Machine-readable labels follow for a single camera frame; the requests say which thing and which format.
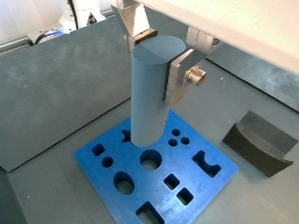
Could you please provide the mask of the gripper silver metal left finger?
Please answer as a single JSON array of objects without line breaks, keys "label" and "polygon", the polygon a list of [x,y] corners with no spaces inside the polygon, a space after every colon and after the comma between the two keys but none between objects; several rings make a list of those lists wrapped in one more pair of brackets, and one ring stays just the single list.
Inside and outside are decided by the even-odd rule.
[{"label": "gripper silver metal left finger", "polygon": [[125,35],[127,50],[131,53],[140,42],[157,35],[157,30],[149,26],[141,3],[112,3],[111,7]]}]

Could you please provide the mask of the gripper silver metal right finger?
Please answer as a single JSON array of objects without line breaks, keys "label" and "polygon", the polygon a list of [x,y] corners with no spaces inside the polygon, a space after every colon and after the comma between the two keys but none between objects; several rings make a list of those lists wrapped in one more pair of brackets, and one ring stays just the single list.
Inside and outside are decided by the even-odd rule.
[{"label": "gripper silver metal right finger", "polygon": [[193,27],[187,31],[187,49],[172,60],[164,92],[164,102],[172,107],[185,96],[188,86],[204,82],[201,62],[220,47],[221,41]]}]

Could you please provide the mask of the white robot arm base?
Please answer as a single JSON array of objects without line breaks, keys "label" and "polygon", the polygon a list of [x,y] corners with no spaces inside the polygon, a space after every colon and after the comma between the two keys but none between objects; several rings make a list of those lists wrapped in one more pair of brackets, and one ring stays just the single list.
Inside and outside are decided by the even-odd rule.
[{"label": "white robot arm base", "polygon": [[63,0],[61,12],[59,23],[68,32],[105,19],[100,13],[99,0]]}]

